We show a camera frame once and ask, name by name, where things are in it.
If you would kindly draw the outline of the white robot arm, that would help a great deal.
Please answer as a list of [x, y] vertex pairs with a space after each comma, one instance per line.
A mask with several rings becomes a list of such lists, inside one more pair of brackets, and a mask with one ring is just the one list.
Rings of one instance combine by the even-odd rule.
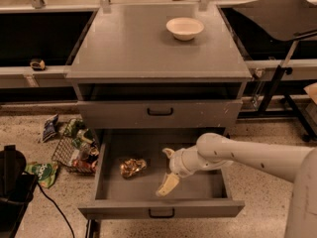
[[201, 135], [194, 146], [163, 152], [170, 172], [157, 190], [172, 192], [181, 179], [237, 162], [293, 183], [284, 238], [317, 238], [317, 149], [228, 139], [216, 133]]

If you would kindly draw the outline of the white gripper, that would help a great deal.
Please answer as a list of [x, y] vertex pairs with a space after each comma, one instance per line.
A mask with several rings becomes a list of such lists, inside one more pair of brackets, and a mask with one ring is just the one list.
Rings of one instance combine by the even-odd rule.
[[179, 184], [179, 178], [184, 179], [192, 176], [200, 169], [199, 155], [196, 147], [179, 149], [177, 151], [171, 148], [162, 150], [169, 158], [169, 168], [171, 173], [165, 174], [163, 181], [156, 191], [156, 196], [167, 196]]

